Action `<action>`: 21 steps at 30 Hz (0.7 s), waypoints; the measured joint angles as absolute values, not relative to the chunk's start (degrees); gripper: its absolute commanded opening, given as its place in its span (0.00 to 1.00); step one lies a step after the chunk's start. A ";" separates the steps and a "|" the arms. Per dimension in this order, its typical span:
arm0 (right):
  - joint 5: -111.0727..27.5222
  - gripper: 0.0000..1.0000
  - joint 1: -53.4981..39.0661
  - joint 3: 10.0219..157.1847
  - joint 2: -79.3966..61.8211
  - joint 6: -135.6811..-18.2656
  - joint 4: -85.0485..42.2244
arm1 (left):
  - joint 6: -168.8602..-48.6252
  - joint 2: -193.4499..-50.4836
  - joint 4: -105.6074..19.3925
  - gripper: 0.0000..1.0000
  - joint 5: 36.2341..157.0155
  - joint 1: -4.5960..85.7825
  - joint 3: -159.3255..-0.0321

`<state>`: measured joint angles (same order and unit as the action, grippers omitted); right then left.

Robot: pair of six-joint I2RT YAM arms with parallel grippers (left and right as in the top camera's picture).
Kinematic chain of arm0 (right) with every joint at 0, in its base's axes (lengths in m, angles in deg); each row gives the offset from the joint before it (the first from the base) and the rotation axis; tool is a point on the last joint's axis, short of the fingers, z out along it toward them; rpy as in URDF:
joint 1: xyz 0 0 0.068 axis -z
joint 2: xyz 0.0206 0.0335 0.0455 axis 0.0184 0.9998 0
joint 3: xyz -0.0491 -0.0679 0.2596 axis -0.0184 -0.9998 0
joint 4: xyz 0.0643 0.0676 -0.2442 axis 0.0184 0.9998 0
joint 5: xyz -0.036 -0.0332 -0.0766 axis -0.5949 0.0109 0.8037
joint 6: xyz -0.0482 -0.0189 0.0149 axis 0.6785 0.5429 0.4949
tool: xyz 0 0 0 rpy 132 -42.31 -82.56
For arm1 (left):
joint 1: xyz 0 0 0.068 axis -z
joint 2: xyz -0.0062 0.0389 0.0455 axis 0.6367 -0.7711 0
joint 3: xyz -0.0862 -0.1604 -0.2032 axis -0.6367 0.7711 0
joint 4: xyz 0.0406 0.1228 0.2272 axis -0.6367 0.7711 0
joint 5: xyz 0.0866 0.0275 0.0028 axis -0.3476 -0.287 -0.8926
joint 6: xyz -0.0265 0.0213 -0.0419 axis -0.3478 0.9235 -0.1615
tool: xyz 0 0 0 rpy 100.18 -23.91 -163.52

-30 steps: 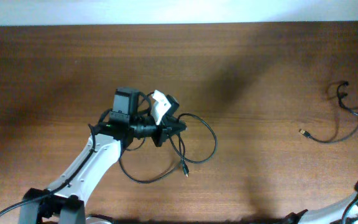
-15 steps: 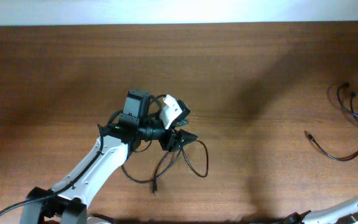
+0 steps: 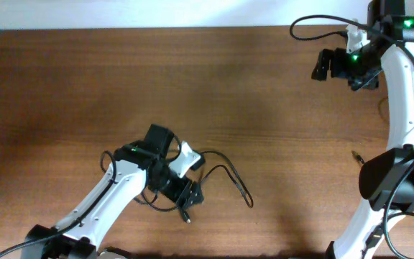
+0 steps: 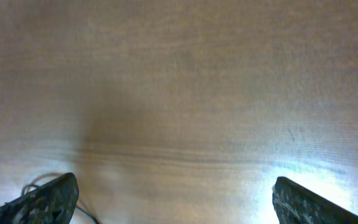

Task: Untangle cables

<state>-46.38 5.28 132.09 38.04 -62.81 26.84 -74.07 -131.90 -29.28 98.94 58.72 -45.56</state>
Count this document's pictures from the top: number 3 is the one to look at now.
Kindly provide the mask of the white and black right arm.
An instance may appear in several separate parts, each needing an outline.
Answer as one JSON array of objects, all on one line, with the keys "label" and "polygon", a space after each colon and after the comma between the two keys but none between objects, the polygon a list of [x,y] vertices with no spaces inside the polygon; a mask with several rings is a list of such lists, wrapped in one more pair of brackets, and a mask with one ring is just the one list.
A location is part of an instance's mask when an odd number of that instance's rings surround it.
[{"label": "white and black right arm", "polygon": [[351,21],[346,47],[322,50],[312,77],[347,80],[351,90],[387,85],[386,151],[362,163],[360,204],[327,258],[371,258],[390,230],[414,216],[414,16],[404,1],[371,1],[366,24]]}]

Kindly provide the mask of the black USB cable long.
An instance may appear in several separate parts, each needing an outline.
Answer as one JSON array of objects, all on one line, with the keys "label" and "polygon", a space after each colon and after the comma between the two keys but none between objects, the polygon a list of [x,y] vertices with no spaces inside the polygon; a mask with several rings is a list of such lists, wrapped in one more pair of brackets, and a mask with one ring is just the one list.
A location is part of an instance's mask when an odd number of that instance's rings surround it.
[{"label": "black USB cable long", "polygon": [[355,161],[358,162],[360,165],[365,164],[363,157],[358,152],[356,152],[355,150],[352,150],[351,154],[353,158],[355,159]]}]

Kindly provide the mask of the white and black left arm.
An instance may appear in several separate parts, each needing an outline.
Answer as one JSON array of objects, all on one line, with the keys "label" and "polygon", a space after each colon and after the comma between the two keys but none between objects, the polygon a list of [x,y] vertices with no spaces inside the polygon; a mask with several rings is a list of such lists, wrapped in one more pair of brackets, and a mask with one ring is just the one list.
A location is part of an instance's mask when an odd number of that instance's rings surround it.
[{"label": "white and black left arm", "polygon": [[168,128],[153,124],[143,140],[116,149],[103,178],[71,213],[51,228],[37,225],[30,230],[22,257],[97,258],[106,233],[145,188],[171,200],[189,222],[186,210],[201,203],[203,194],[186,173],[200,168],[205,159],[186,142],[179,142],[175,157],[168,158],[176,140]]}]

